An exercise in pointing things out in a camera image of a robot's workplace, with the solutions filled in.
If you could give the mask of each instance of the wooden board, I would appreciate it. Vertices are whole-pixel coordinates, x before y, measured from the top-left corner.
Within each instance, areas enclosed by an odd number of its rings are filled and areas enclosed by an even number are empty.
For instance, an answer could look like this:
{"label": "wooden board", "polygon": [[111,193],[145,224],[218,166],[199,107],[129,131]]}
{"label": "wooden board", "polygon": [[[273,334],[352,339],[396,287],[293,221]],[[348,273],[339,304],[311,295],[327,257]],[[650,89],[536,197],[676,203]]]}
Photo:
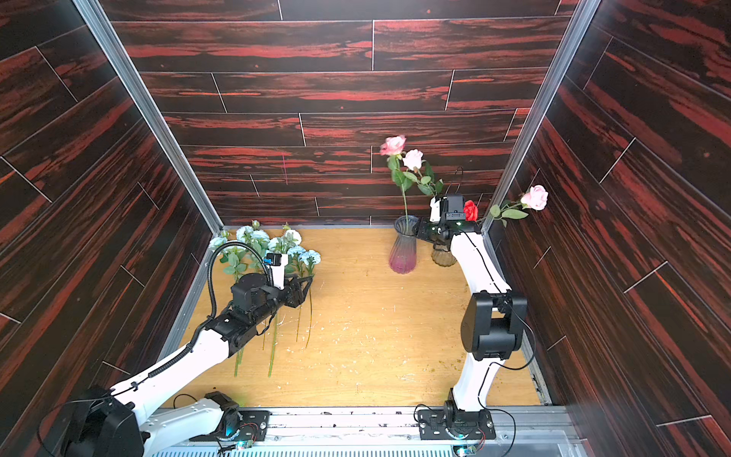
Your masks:
{"label": "wooden board", "polygon": [[[268,230],[270,235],[281,234]],[[459,327],[470,292],[459,265],[437,266],[431,245],[418,241],[414,271],[399,275],[388,267],[393,229],[300,230],[303,246],[322,254],[311,291],[313,323],[309,345],[309,302],[279,314],[276,354],[268,377],[273,327],[265,339],[214,366],[181,393],[201,398],[220,390],[243,406],[440,405],[457,382],[465,351]],[[218,307],[230,299],[232,277],[216,262],[213,281]],[[203,291],[183,341],[210,313]],[[522,366],[521,352],[508,366]],[[178,399],[178,405],[189,400]],[[488,405],[539,404],[529,371],[501,370]]]}

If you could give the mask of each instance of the glass vase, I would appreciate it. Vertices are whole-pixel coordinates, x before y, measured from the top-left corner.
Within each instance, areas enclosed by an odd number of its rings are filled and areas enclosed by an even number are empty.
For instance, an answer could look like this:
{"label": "glass vase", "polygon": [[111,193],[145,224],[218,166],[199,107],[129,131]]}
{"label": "glass vase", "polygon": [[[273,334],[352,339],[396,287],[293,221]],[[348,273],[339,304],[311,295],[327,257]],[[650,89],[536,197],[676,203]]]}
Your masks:
{"label": "glass vase", "polygon": [[391,248],[388,265],[396,273],[406,274],[416,268],[416,229],[418,222],[419,218],[416,216],[401,216],[393,224],[397,236],[393,248]]}
{"label": "glass vase", "polygon": [[431,251],[431,259],[440,267],[451,267],[457,263],[457,257],[447,250],[446,246],[434,245]]}

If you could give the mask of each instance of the red rose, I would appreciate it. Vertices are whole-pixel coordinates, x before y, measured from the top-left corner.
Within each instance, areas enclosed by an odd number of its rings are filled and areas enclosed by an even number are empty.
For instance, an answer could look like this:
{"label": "red rose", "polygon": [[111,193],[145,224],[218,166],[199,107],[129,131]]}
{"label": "red rose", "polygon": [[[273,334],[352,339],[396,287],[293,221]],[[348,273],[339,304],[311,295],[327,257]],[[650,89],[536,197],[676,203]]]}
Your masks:
{"label": "red rose", "polygon": [[472,200],[467,200],[464,203],[464,218],[468,221],[477,220],[477,205]]}

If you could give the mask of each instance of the pink glass vase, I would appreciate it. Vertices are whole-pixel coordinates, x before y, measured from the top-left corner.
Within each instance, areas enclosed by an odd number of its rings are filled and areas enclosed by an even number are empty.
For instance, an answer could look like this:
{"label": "pink glass vase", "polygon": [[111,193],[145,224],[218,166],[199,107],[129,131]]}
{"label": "pink glass vase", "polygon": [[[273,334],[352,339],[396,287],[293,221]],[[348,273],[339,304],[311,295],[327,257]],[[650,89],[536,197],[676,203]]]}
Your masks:
{"label": "pink glass vase", "polygon": [[406,274],[416,268],[416,229],[419,218],[401,216],[396,219],[393,228],[398,234],[391,248],[388,265],[399,274]]}

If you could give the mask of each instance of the red wood grain wall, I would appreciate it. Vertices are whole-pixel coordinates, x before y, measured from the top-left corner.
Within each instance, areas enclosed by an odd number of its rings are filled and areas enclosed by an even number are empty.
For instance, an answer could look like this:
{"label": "red wood grain wall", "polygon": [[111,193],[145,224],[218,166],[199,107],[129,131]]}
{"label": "red wood grain wall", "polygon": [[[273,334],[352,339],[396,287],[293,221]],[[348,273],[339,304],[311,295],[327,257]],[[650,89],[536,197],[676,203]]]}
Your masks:
{"label": "red wood grain wall", "polygon": [[393,135],[445,181],[461,165],[461,191],[487,202],[575,7],[102,3],[225,224],[392,221],[401,196],[378,152]]}
{"label": "red wood grain wall", "polygon": [[210,232],[70,0],[0,4],[0,155],[0,454],[46,455],[51,407],[156,360]]}
{"label": "red wood grain wall", "polygon": [[493,234],[597,456],[731,455],[731,8],[604,0]]}

